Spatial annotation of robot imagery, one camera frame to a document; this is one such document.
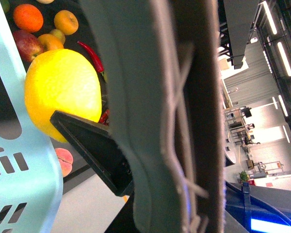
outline lemon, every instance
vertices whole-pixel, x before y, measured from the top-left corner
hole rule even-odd
[[[94,122],[101,115],[97,73],[78,52],[60,49],[38,55],[25,79],[25,106],[34,125],[60,142],[66,139],[51,124],[55,110]]]

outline light blue basket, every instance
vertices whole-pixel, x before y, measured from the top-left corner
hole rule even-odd
[[[0,137],[0,233],[49,233],[63,193],[52,143],[27,115],[25,76],[0,4],[0,77],[22,128],[17,139]]]

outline red chili pepper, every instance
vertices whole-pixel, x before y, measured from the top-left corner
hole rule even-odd
[[[87,44],[81,41],[78,41],[77,43],[81,45],[88,52],[88,54],[91,56],[91,59],[94,63],[95,70],[103,76],[104,68],[103,68],[102,62],[97,56],[97,54],[94,52],[94,50],[91,47],[89,47]]]

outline blue light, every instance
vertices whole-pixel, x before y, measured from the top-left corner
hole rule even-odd
[[[291,226],[251,219],[251,229],[265,233],[291,233]]]

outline white wall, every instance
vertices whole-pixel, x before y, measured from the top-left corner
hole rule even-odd
[[[291,175],[260,178],[255,179],[255,182],[257,186],[267,187],[266,184],[268,183],[269,184],[268,186],[270,188],[278,188],[291,191]]]
[[[278,109],[273,104],[267,105],[269,103],[273,103],[271,98],[248,105],[252,107],[252,116],[245,121],[247,124],[255,124],[251,133],[256,138],[253,141],[261,142],[260,145],[253,145],[250,148],[252,159],[255,163],[280,161],[284,165],[284,170],[291,173],[291,131],[285,122],[280,103],[277,104]],[[286,139],[282,125],[285,125],[290,143]]]

